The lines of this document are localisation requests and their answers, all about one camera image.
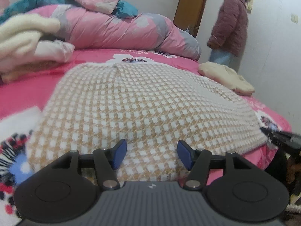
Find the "white fleece blanket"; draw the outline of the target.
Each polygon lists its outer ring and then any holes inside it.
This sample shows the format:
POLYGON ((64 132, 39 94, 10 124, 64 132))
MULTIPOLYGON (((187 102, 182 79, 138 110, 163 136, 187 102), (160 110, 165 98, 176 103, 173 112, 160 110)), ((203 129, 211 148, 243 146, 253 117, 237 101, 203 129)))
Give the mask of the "white fleece blanket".
POLYGON ((36 49, 44 34, 56 34, 60 22, 39 14, 18 14, 1 24, 1 59, 20 58, 36 49))

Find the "folded tan garment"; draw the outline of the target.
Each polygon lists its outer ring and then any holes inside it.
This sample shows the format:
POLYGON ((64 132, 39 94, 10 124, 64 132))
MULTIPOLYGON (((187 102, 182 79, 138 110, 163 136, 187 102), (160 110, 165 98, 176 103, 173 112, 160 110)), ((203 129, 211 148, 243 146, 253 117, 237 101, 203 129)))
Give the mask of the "folded tan garment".
POLYGON ((38 71, 48 70, 62 65, 63 63, 55 61, 43 61, 37 63, 28 63, 24 65, 16 66, 14 69, 9 70, 6 73, 1 73, 1 81, 4 84, 14 82, 21 78, 22 76, 36 73, 38 71))

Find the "white shirt under blanket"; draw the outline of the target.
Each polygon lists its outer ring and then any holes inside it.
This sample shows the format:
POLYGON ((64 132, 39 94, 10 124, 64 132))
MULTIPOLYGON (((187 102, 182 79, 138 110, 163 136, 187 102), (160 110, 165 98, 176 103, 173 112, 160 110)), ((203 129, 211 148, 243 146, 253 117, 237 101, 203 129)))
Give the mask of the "white shirt under blanket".
POLYGON ((37 47, 26 53, 24 56, 6 56, 1 59, 1 73, 13 70, 17 66, 54 61, 57 63, 67 63, 70 61, 75 46, 60 40, 38 42, 37 47))

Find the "person lying on bed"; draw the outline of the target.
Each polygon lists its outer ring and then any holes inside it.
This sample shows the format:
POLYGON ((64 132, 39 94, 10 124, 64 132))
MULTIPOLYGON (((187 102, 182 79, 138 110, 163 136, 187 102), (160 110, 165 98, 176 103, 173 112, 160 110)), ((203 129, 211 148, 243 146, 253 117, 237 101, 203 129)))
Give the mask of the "person lying on bed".
POLYGON ((224 0, 207 42, 212 50, 209 61, 229 66, 238 58, 246 43, 248 23, 246 0, 224 0))

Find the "pink floral bed sheet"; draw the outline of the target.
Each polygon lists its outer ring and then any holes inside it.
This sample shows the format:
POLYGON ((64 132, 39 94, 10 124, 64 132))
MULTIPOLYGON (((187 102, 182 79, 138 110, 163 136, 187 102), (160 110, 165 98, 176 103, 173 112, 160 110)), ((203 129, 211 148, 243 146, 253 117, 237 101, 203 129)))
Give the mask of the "pink floral bed sheet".
MULTIPOLYGON (((1 142, 11 138, 11 135, 15 133, 17 133, 17 139, 21 134, 25 134, 28 138, 29 130, 33 129, 36 124, 38 115, 45 107, 56 84, 69 69, 86 62, 105 63, 123 58, 164 63, 199 75, 197 61, 161 52, 114 49, 75 50, 70 63, 29 74, 20 81, 1 86, 1 97, 4 97, 1 100, 1 142)), ((269 120, 271 127, 292 131, 290 123, 284 117, 253 97, 243 96, 243 98, 259 115, 258 119, 261 124, 268 124, 269 120)), ((267 168, 275 153, 276 148, 265 144, 244 157, 260 168, 267 168)), ((20 222, 12 197, 14 179, 19 178, 18 176, 18 173, 14 175, 11 182, 1 182, 1 225, 16 225, 20 222)))

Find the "folded cream garment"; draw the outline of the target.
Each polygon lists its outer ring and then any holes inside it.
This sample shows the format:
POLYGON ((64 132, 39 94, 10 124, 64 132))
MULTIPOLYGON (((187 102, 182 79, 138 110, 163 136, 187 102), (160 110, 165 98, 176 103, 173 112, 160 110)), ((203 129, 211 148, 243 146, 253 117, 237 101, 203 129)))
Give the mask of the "folded cream garment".
POLYGON ((238 95, 251 96, 255 93, 254 87, 228 66, 208 61, 200 64, 198 71, 200 75, 227 87, 238 95))

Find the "beige white houndstooth cardigan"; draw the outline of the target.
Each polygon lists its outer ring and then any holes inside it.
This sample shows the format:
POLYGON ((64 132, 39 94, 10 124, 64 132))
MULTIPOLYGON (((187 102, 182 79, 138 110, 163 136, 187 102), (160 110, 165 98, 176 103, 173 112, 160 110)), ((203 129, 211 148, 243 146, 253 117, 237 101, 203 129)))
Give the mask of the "beige white houndstooth cardigan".
POLYGON ((120 181, 187 176, 176 146, 224 155, 266 142, 243 98, 213 80, 161 63, 85 63, 59 81, 27 144, 39 171, 70 150, 81 154, 127 141, 120 181))

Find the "pink grey floral duvet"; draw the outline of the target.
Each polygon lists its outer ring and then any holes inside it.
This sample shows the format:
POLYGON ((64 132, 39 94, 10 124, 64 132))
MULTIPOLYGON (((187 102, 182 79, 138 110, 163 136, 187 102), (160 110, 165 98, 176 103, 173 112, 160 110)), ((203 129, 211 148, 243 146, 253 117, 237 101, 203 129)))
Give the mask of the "pink grey floral duvet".
POLYGON ((47 5, 30 13, 57 18, 61 27, 55 36, 73 44, 77 50, 155 50, 192 60, 198 60, 201 55, 197 40, 160 14, 119 18, 73 5, 47 5))

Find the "white wall socket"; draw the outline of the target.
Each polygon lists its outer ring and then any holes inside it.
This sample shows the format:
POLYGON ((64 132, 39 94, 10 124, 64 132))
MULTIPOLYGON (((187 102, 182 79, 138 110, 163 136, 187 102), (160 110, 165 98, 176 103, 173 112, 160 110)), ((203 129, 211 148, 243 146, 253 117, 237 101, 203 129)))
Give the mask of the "white wall socket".
POLYGON ((292 14, 291 15, 291 22, 297 24, 298 23, 298 15, 292 14))

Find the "brown wooden door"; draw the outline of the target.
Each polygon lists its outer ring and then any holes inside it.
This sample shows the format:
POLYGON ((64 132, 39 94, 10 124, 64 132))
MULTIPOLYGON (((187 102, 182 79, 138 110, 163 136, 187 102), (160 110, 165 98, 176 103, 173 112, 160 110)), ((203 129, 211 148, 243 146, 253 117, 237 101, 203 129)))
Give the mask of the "brown wooden door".
POLYGON ((173 23, 192 36, 198 34, 207 0, 179 0, 173 23))

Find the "blue crumpled cloth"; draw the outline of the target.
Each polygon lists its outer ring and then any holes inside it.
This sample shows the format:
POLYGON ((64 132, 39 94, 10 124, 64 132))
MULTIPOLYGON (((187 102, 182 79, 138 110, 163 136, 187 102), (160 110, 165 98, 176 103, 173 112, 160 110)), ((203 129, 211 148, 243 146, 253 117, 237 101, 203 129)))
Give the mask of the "blue crumpled cloth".
MULTIPOLYGON (((20 0, 4 9, 3 13, 1 14, 1 24, 3 24, 13 15, 26 13, 47 5, 58 4, 82 7, 73 0, 20 0)), ((138 15, 138 9, 124 0, 119 0, 116 8, 112 12, 112 15, 115 15, 119 18, 133 18, 138 15)))

